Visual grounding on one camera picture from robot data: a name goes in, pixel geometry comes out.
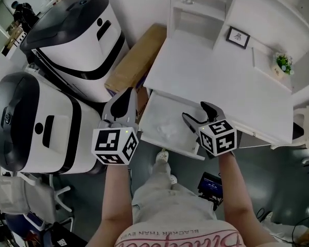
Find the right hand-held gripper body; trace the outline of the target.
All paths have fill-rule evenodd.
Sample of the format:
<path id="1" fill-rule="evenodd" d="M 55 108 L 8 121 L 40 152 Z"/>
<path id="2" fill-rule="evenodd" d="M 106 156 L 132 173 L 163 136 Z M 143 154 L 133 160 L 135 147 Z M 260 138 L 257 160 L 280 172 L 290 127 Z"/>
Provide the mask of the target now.
<path id="1" fill-rule="evenodd" d="M 214 157 L 238 148 L 237 129 L 230 120 L 222 119 L 198 128 L 200 144 Z"/>

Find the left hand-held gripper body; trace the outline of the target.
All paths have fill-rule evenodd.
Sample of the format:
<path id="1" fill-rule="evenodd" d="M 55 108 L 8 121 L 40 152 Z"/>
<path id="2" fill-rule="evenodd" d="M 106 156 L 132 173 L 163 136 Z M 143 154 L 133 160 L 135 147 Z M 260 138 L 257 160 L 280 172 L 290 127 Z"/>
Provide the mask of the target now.
<path id="1" fill-rule="evenodd" d="M 93 130 L 92 154 L 104 165 L 129 165 L 139 144 L 138 129 L 131 117 L 107 116 Z"/>

